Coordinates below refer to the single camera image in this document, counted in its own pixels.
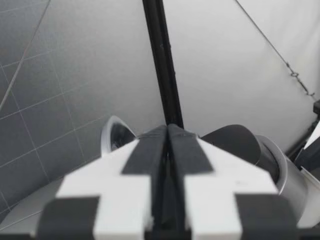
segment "cable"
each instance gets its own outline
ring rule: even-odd
[[[290,70],[291,72],[291,77],[295,78],[296,81],[301,85],[301,87],[303,88],[303,90],[305,91],[305,94],[309,97],[311,97],[313,100],[317,100],[315,98],[315,92],[310,93],[308,88],[306,87],[306,85],[301,81],[301,79],[299,78],[299,73],[294,71],[289,62],[286,61],[284,59],[284,57],[280,54],[280,52],[276,49],[276,47],[272,44],[272,42],[269,40],[269,38],[264,34],[264,32],[260,29],[260,27],[256,24],[256,22],[252,19],[252,17],[249,15],[249,13],[244,9],[244,7],[240,4],[240,2],[238,2],[238,0],[234,0],[238,6],[242,9],[242,11],[245,13],[245,15],[249,18],[249,20],[253,23],[253,25],[255,26],[255,28],[261,33],[261,35],[264,37],[264,39],[269,43],[269,45],[273,48],[273,50],[275,51],[275,53],[279,56],[279,58],[281,58],[282,62],[286,65],[286,67]]]
[[[33,42],[33,40],[34,40],[34,38],[35,38],[35,36],[36,36],[36,33],[37,33],[37,31],[38,31],[38,28],[40,27],[40,24],[41,24],[41,22],[42,22],[42,19],[43,19],[44,16],[45,16],[45,13],[46,13],[46,11],[47,11],[47,9],[48,9],[48,6],[49,6],[49,4],[50,4],[50,1],[51,1],[51,0],[49,0],[48,3],[46,4],[45,9],[44,9],[44,11],[43,11],[43,13],[42,13],[42,15],[41,15],[41,17],[40,17],[40,20],[39,20],[39,22],[37,23],[37,25],[36,25],[36,27],[35,27],[35,30],[34,30],[34,32],[33,32],[33,34],[32,34],[31,40],[29,41],[28,45],[27,45],[26,48],[24,49],[23,55],[22,55],[22,57],[21,57],[21,59],[20,59],[20,61],[19,61],[19,64],[18,64],[18,66],[17,66],[17,68],[16,68],[16,70],[15,70],[15,73],[14,73],[14,75],[13,75],[13,77],[12,77],[12,80],[11,80],[11,82],[10,82],[10,84],[9,84],[9,86],[8,86],[8,88],[7,88],[4,96],[3,96],[3,99],[2,99],[2,101],[1,101],[1,104],[0,104],[0,112],[1,112],[1,109],[3,108],[3,106],[4,106],[5,103],[6,103],[6,100],[7,100],[8,96],[9,96],[9,93],[10,93],[12,87],[14,86],[14,84],[15,84],[15,82],[16,82],[17,75],[18,75],[18,73],[19,73],[19,71],[20,71],[20,68],[21,68],[21,66],[22,66],[22,63],[24,62],[25,57],[26,57],[26,55],[27,55],[27,52],[28,52],[28,50],[29,50],[29,48],[30,48],[30,46],[31,46],[31,43]]]

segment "black rubber strip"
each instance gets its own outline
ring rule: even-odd
[[[175,124],[168,126],[173,160],[180,177],[187,174],[213,172],[207,156],[200,147],[197,136],[187,132]]]
[[[241,240],[297,240],[290,203],[275,194],[236,194],[242,225]]]
[[[94,240],[99,197],[56,198],[39,220],[37,240]]]
[[[151,176],[153,229],[162,222],[167,126],[159,126],[138,137],[139,143],[126,162],[123,175]]]
[[[175,187],[176,226],[179,231],[184,231],[186,216],[184,177],[211,173],[214,168],[200,147],[195,134],[170,124],[168,135],[170,171]]]

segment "black vertical pole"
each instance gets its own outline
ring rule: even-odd
[[[184,127],[162,0],[142,0],[166,124]]]

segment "black cylindrical component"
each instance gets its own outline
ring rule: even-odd
[[[272,180],[278,181],[280,171],[275,157],[246,127],[224,126],[201,139],[268,171]]]

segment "black wire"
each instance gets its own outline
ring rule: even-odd
[[[269,38],[264,34],[264,32],[260,29],[260,27],[256,24],[256,22],[252,19],[252,17],[249,15],[249,13],[244,9],[244,7],[238,2],[238,0],[235,0],[235,2],[238,4],[238,6],[242,9],[242,11],[245,13],[245,15],[250,19],[250,21],[253,23],[255,28],[261,33],[261,35],[264,37],[264,39],[270,44],[270,46],[273,48],[273,50],[276,52],[276,54],[281,58],[283,63],[286,65],[286,67],[290,70],[291,72],[291,77],[295,78],[296,81],[301,85],[301,87],[304,89],[306,95],[312,97],[313,100],[316,101],[315,98],[315,92],[310,93],[306,85],[301,81],[299,78],[299,73],[294,71],[289,62],[284,59],[284,57],[280,54],[280,52],[276,49],[276,47],[272,44],[272,42],[269,40]]]

